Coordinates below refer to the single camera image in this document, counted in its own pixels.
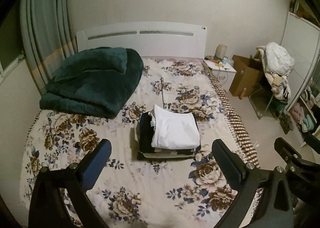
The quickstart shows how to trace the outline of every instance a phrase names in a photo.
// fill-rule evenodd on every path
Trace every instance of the metal bolt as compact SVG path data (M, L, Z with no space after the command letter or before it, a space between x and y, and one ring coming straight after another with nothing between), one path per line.
M40 172L44 173L44 172L46 172L47 170L48 170L48 167L42 167L42 168L40 169Z
M250 163L250 162L246 164L246 167L248 169L254 169L254 165L252 163Z
M70 169L76 169L78 167L78 163L76 163L76 162L73 162L73 163L71 163L70 165L69 165L69 168Z
M282 173L283 172L283 168L281 166L277 167L278 172Z

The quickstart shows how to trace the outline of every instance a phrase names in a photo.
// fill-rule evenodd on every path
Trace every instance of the shelf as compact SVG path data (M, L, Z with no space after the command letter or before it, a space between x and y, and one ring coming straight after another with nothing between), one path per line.
M294 119L292 118L292 115L289 114L289 116L290 116L290 119L293 123L293 133L296 135L297 142L299 143L300 147L302 148L304 145L306 145L306 143L304 141L304 137L302 136L302 133L299 131L298 124L294 121Z
M299 98L303 102L305 107L307 108L308 112L311 114L311 116L312 116L313 120L315 121L315 123L317 123L317 119L315 118L315 116L313 114L313 111L311 111L311 109L307 106L306 102L301 98L301 96Z

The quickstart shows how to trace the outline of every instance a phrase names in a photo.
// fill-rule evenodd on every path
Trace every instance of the white nightstand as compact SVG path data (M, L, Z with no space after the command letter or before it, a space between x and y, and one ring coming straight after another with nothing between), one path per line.
M213 70L214 75L219 80L221 88L228 92L237 71L230 66L229 63L221 67L216 66L215 63L209 60L204 60L204 62Z

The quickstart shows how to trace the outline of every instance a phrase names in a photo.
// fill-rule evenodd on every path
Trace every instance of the headboard vent slot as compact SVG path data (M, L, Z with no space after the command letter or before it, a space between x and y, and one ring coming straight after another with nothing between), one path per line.
M114 33L91 36L91 37L88 37L88 40L101 39L101 38L113 37L113 36L121 36L121 35L132 35L137 33L138 33L137 31L114 32Z
M139 31L139 33L140 34L171 34L171 35L193 36L192 32L180 32L180 31L145 30L145 31Z

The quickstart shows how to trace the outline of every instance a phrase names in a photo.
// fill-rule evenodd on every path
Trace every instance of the gray curtain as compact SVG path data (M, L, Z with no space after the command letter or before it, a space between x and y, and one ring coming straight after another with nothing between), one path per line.
M41 93L61 62L76 53L67 0L20 0L23 45Z

